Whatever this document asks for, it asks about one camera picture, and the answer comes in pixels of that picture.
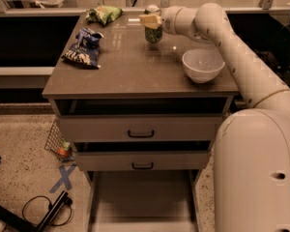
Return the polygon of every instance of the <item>gray drawer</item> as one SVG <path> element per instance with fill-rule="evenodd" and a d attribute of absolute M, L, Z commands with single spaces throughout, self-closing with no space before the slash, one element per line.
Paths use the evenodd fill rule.
<path fill-rule="evenodd" d="M 210 141 L 78 143 L 75 161 L 82 171 L 203 169 Z"/>
<path fill-rule="evenodd" d="M 213 140 L 221 117 L 60 117 L 70 142 Z"/>

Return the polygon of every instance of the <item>drawer handle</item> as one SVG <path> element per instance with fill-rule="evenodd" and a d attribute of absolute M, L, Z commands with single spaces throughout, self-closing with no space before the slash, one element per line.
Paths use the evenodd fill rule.
<path fill-rule="evenodd" d="M 154 168 L 154 163 L 132 163 L 132 168 L 134 170 L 151 170 Z"/>
<path fill-rule="evenodd" d="M 137 133 L 137 132 L 132 132 L 131 130 L 128 130 L 128 136 L 130 138 L 151 138 L 155 135 L 155 131 L 151 130 L 146 133 Z"/>

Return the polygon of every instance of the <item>concrete floor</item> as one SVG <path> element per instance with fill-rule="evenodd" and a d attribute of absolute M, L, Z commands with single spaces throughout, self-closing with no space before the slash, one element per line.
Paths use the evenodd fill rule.
<path fill-rule="evenodd" d="M 54 119 L 44 106 L 0 108 L 0 205 L 22 218 L 22 208 L 31 198 L 44 195 L 54 202 L 66 190 L 73 202 L 71 222 L 62 227 L 47 227 L 45 231 L 84 231 L 90 186 L 77 167 L 69 175 L 71 188 L 63 184 L 55 186 L 62 177 L 59 167 L 69 171 L 74 162 L 63 163 L 44 148 Z M 213 159 L 210 159 L 196 186 L 199 226 L 203 232 L 215 231 L 213 192 Z M 42 198 L 33 201 L 26 209 L 26 218 L 39 223 L 47 205 Z M 68 214 L 68 209 L 62 210 L 56 222 L 61 223 Z M 7 226 L 4 231 L 15 230 Z"/>

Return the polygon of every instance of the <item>white robotic arm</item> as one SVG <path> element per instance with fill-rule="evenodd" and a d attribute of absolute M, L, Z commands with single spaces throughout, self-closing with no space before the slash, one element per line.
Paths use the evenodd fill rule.
<path fill-rule="evenodd" d="M 290 232 L 290 88 L 236 35 L 217 4 L 166 8 L 161 25 L 166 33 L 214 43 L 254 108 L 233 114 L 217 132 L 216 231 Z"/>

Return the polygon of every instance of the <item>wire basket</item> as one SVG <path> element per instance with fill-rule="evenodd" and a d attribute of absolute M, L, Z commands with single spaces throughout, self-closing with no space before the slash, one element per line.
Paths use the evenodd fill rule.
<path fill-rule="evenodd" d="M 58 149 L 62 146 L 62 141 L 64 140 L 62 133 L 59 131 L 59 128 L 56 125 L 56 122 L 54 121 L 48 138 L 45 143 L 45 149 L 52 153 L 59 161 L 61 162 L 67 162 L 74 160 L 73 154 L 70 154 L 68 157 L 63 157 L 60 154 L 58 154 Z"/>

